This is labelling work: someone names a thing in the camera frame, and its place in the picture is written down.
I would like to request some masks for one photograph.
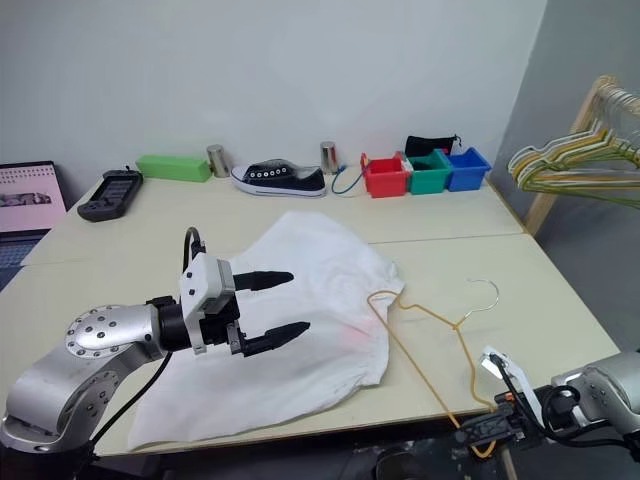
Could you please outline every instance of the hanger rack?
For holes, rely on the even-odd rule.
[[[569,133],[573,134],[587,130],[597,118],[598,106],[602,105],[602,102],[606,102],[612,92],[615,91],[622,92],[615,77],[611,75],[598,77],[585,97]],[[638,96],[631,96],[630,99],[618,104],[617,107],[623,109],[626,113],[640,117],[640,97]],[[556,198],[557,195],[551,193],[536,194],[524,220],[525,227],[531,235],[538,233],[540,227],[549,215]]]

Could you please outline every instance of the black device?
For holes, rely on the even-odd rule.
[[[142,185],[142,174],[127,167],[109,170],[87,203],[78,207],[78,215],[90,222],[103,222],[122,217]]]

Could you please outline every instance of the black sneaker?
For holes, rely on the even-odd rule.
[[[248,167],[233,167],[231,180],[243,192],[254,195],[322,197],[326,193],[319,167],[298,167],[279,158]]]

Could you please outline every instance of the laptop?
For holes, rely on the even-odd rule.
[[[0,289],[65,213],[53,162],[0,165]]]

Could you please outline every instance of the gray wall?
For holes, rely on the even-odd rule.
[[[597,76],[640,90],[638,18],[637,0],[549,0],[492,174],[521,216],[534,195],[515,188],[511,155],[567,133]],[[562,197],[537,239],[618,345],[640,347],[640,211]]]

